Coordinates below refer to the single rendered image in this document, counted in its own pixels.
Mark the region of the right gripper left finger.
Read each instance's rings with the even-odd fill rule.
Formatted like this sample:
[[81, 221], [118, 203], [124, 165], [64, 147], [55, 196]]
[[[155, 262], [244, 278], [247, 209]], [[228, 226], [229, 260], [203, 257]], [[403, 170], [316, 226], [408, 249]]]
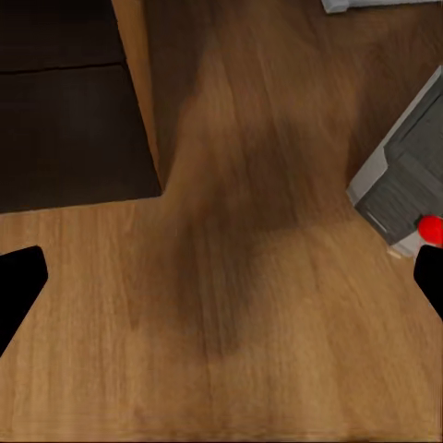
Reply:
[[0, 256], [0, 357], [47, 281], [38, 245]]

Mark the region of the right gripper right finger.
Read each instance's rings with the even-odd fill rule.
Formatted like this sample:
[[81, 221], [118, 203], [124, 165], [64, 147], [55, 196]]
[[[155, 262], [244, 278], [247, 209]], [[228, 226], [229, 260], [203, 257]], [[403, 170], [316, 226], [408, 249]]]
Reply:
[[418, 252], [413, 276], [429, 302], [443, 318], [443, 249], [424, 245]]

